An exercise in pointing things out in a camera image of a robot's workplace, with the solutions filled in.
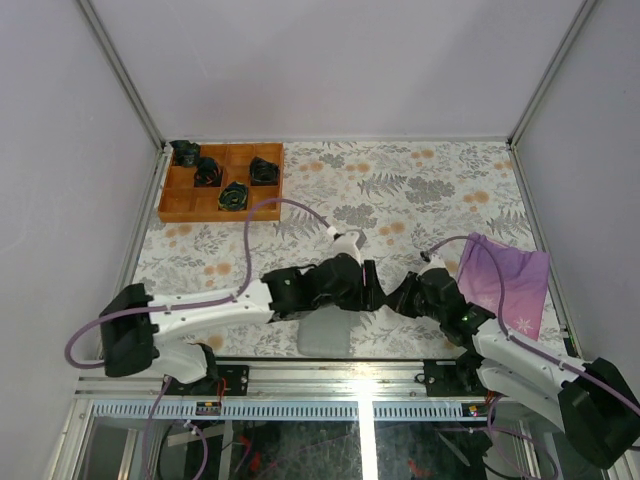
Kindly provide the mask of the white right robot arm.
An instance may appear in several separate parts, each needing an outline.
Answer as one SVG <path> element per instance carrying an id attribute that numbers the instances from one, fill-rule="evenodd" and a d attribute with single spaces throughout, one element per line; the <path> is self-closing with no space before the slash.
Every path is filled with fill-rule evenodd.
<path id="1" fill-rule="evenodd" d="M 639 438 L 639 401 L 606 359 L 587 362 L 506 328 L 468 301 L 444 268 L 410 272 L 387 299 L 410 318 L 429 317 L 471 359 L 456 369 L 467 394 L 503 394 L 558 427 L 584 459 L 609 469 Z"/>

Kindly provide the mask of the grey plastic tool case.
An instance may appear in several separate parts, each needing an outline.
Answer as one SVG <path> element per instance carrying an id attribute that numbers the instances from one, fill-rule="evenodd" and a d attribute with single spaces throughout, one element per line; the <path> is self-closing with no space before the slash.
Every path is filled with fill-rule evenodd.
<path id="1" fill-rule="evenodd" d="M 351 356 L 351 331 L 359 315 L 327 306 L 311 312 L 299 322 L 297 349 L 301 355 L 340 359 Z"/>

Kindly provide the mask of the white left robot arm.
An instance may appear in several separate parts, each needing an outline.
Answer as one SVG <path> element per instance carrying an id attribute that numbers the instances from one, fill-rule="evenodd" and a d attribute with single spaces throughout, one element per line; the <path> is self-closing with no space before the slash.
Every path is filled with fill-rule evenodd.
<path id="1" fill-rule="evenodd" d="M 268 272 L 239 294 L 153 297 L 143 284 L 132 284 L 100 316 L 104 373 L 121 378 L 153 370 L 208 394 L 219 381 L 214 354 L 203 343 L 211 331 L 289 320 L 326 306 L 372 312 L 385 300 L 374 261 L 358 262 L 345 253 L 318 265 Z"/>

